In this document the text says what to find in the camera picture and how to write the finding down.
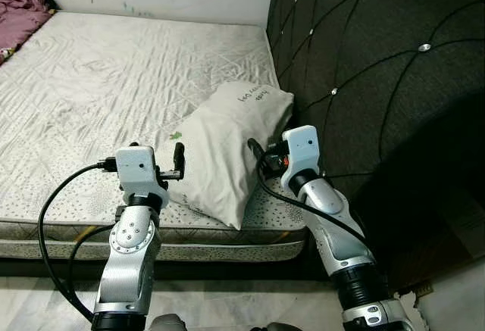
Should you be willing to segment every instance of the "white pillow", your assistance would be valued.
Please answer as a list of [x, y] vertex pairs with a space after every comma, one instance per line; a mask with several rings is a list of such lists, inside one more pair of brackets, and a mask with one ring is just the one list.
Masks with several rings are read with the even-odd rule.
[[176, 142], [185, 145], [186, 171], [169, 181], [171, 201], [240, 230], [255, 185], [256, 160], [247, 141], [263, 148], [291, 116], [293, 94], [267, 85], [223, 83], [156, 149], [161, 170], [173, 168]]

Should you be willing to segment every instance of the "black tufted headboard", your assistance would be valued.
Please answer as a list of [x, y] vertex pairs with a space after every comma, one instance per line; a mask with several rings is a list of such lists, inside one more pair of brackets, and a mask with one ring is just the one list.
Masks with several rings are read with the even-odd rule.
[[435, 249], [424, 263], [477, 256], [459, 240], [433, 244], [451, 236], [447, 195], [479, 201], [484, 184], [484, 6], [271, 0], [268, 36], [280, 86], [296, 96], [293, 124], [317, 127], [327, 178], [388, 267], [399, 263], [390, 254], [426, 244]]

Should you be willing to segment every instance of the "gray fabric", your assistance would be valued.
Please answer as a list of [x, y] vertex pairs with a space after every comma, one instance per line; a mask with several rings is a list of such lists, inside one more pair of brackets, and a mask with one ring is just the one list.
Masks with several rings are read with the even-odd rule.
[[317, 127], [327, 178], [367, 235], [389, 253], [394, 226], [433, 231], [430, 189], [445, 197], [445, 181], [471, 182], [485, 160], [483, 2], [271, 0], [270, 10], [280, 87], [296, 96], [293, 123]]

